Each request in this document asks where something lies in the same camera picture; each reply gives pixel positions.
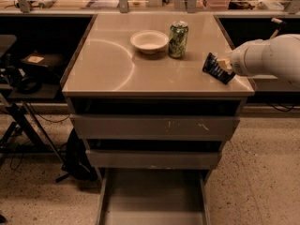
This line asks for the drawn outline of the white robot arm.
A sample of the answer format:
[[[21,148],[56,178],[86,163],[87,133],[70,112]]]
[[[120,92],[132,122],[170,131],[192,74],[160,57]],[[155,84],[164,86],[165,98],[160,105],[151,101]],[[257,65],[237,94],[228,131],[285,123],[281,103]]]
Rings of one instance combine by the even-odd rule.
[[[243,77],[271,75],[300,85],[300,35],[286,34],[243,43],[217,59],[226,71]]]

